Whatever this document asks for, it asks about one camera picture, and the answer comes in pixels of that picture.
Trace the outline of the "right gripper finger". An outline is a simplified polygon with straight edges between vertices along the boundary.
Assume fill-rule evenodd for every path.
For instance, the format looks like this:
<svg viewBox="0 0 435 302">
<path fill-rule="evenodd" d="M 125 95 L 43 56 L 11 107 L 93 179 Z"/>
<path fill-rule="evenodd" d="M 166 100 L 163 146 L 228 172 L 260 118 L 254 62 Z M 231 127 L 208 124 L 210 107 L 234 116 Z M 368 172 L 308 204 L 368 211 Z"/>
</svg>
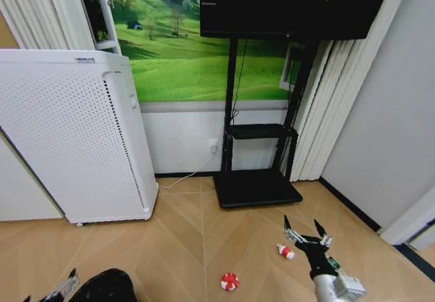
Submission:
<svg viewBox="0 0 435 302">
<path fill-rule="evenodd" d="M 291 228 L 290 221 L 286 215 L 283 216 L 283 227 L 284 227 L 284 235 L 287 239 L 292 242 L 294 245 L 299 242 L 302 242 L 302 237 Z"/>
<path fill-rule="evenodd" d="M 326 233 L 325 228 L 316 219 L 314 219 L 314 224 L 317 232 L 320 235 L 320 244 L 325 247 L 330 247 L 330 244 L 332 243 L 332 237 Z"/>
</svg>

